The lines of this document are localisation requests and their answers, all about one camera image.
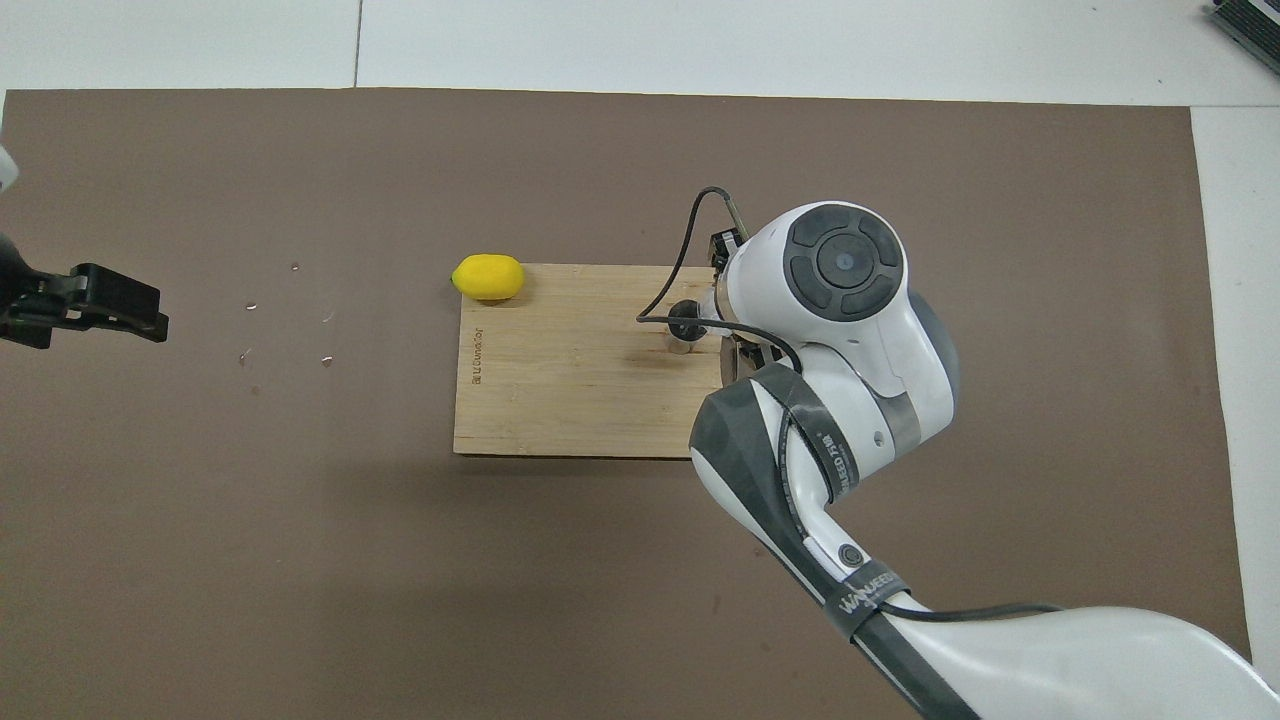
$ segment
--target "white table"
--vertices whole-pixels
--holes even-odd
[[[1254,662],[1280,685],[1280,77],[1194,0],[0,4],[0,88],[483,87],[1192,106]],[[3,108],[3,90],[0,90]]]

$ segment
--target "black cable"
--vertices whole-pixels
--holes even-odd
[[[964,623],[968,620],[995,620],[1010,615],[1032,615],[1041,612],[1060,612],[1066,610],[1047,602],[1015,602],[1010,605],[997,605],[995,607],[979,607],[975,610],[908,610],[896,605],[881,605],[884,612],[904,620],[920,620],[924,623]]]
[[[685,255],[689,252],[689,243],[694,237],[694,224],[698,222],[698,209],[699,206],[701,206],[703,199],[713,192],[716,195],[719,195],[721,199],[724,200],[724,206],[728,209],[730,217],[733,218],[733,227],[737,229],[739,234],[744,238],[748,237],[746,228],[742,225],[742,218],[739,217],[737,206],[733,205],[733,199],[730,197],[728,191],[716,186],[704,187],[703,191],[698,193],[698,197],[694,199],[692,208],[689,209],[689,224],[685,227],[685,240],[680,243],[680,254],[676,255],[676,264],[671,266],[671,274],[667,275],[667,282],[663,283],[662,290],[658,291],[658,295],[653,299],[653,301],[649,302],[649,305],[644,310],[641,310],[639,315],[636,315],[636,322],[723,328],[727,331],[737,331],[754,334],[782,350],[782,352],[785,352],[787,357],[791,360],[791,369],[799,373],[804,369],[804,366],[800,364],[800,355],[795,351],[794,347],[791,347],[791,343],[768,331],[753,325],[745,325],[742,323],[730,323],[727,320],[710,320],[705,318],[672,318],[667,315],[649,314],[653,311],[654,307],[658,306],[659,302],[662,302],[662,299],[667,296],[667,292],[671,290],[671,286],[675,284],[676,274],[680,273],[680,268],[682,268],[685,264]]]

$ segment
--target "lemon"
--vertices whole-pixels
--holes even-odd
[[[453,270],[453,286],[472,300],[507,300],[525,284],[525,269],[511,255],[470,255]]]

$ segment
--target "wooden cutting board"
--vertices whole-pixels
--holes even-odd
[[[500,302],[462,299],[453,451],[466,455],[689,457],[689,430],[721,387],[719,341],[685,355],[639,324],[671,268],[526,264]],[[655,314],[701,297],[685,268]]]

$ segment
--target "brown table surface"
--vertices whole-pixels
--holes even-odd
[[[453,265],[666,264],[710,183],[874,208],[955,336],[955,425],[833,509],[922,601],[1248,650],[1185,109],[20,91],[3,140],[26,259],[173,318],[0,347],[5,717],[910,717],[687,462],[451,452]]]

